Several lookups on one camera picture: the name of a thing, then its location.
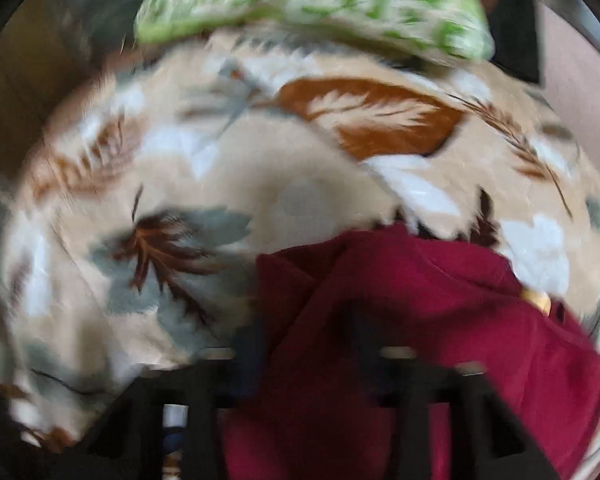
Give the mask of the red knit sweater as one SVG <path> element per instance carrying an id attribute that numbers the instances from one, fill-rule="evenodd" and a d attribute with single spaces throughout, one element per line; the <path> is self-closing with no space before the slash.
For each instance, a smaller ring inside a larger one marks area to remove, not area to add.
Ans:
<path id="1" fill-rule="evenodd" d="M 393 414 L 370 395 L 358 342 L 427 362 L 476 361 L 562 478 L 600 420 L 600 353 L 562 306 L 521 298 L 508 261 L 404 226 L 350 231 L 257 260 L 264 361 L 224 422 L 233 479 L 379 479 Z"/>

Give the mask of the leaf pattern beige blanket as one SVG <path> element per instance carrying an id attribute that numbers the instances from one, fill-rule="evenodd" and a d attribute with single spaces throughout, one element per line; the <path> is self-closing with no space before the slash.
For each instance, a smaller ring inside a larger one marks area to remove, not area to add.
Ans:
<path id="1" fill-rule="evenodd" d="M 142 368 L 259 320 L 257 260 L 350 231 L 504 257 L 600 353 L 600 175 L 539 89 L 277 30 L 217 32 L 60 104 L 1 246 L 28 441 L 78 438 Z M 600 420 L 576 472 L 600 474 Z"/>

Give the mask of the pink quilted bedding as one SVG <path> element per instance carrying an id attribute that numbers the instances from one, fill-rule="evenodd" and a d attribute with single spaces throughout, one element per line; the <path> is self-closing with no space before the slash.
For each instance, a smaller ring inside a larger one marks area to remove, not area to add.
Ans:
<path id="1" fill-rule="evenodd" d="M 547 99 L 600 172 L 600 52 L 544 4 L 539 20 Z"/>

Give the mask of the wooden glass wardrobe door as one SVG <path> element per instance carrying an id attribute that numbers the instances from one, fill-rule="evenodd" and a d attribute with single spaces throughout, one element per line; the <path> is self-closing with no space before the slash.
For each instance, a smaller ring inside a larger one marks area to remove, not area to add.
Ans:
<path id="1" fill-rule="evenodd" d="M 46 119 L 104 70 L 154 51 L 135 43 L 142 0 L 0 0 L 0 174 L 14 176 Z"/>

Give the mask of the black garment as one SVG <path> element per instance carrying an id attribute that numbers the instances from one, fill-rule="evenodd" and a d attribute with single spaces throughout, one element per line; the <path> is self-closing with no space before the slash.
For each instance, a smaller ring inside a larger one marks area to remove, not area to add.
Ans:
<path id="1" fill-rule="evenodd" d="M 494 41 L 491 62 L 528 84 L 541 82 L 535 0 L 481 0 Z"/>

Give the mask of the green white checkered pillow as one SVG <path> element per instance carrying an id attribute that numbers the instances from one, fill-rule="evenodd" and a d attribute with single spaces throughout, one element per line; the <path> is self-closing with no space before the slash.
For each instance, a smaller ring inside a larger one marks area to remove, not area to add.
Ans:
<path id="1" fill-rule="evenodd" d="M 143 0 L 134 29 L 156 44 L 260 20 L 336 30 L 443 65 L 494 52 L 480 0 Z"/>

